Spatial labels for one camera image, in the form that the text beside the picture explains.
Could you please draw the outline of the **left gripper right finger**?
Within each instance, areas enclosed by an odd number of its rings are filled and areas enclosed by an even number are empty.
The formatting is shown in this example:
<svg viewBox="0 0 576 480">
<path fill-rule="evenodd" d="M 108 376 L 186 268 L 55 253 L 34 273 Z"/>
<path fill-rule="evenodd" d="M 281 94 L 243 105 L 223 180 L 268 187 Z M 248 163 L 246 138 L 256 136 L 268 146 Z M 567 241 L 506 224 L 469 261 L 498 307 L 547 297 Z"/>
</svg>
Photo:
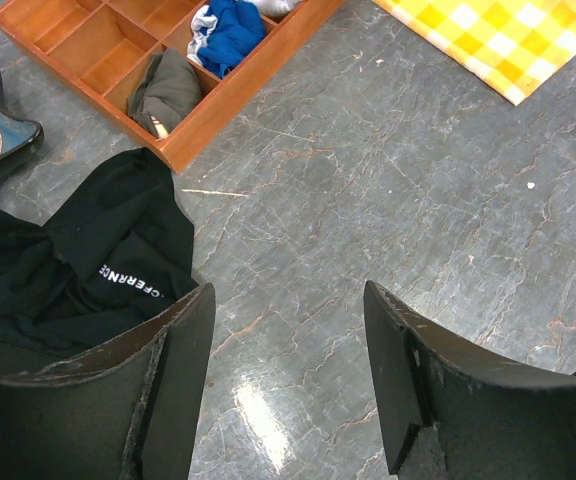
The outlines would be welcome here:
<svg viewBox="0 0 576 480">
<path fill-rule="evenodd" d="M 576 479 L 576 372 L 489 351 L 373 281 L 363 305 L 389 473 L 435 429 L 450 479 Z"/>
</svg>

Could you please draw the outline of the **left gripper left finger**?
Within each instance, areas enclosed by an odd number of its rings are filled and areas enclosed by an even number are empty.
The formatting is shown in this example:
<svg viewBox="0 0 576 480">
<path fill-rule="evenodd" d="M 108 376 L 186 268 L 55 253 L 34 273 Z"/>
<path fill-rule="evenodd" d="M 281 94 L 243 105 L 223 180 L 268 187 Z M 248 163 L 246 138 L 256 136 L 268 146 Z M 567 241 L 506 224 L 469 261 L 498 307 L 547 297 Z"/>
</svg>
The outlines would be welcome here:
<svg viewBox="0 0 576 480">
<path fill-rule="evenodd" d="M 184 479 L 215 324 L 204 284 L 67 359 L 0 344 L 0 479 Z"/>
</svg>

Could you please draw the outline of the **white underwear black trim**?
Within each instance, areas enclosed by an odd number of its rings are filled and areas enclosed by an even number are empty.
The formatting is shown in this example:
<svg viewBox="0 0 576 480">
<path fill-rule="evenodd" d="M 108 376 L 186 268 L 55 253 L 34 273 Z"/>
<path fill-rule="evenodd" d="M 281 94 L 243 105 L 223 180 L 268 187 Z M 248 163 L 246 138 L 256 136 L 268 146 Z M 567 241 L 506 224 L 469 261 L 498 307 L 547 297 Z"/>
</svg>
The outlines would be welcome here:
<svg viewBox="0 0 576 480">
<path fill-rule="evenodd" d="M 292 12 L 301 0 L 250 0 L 258 11 L 268 17 L 281 17 Z"/>
</svg>

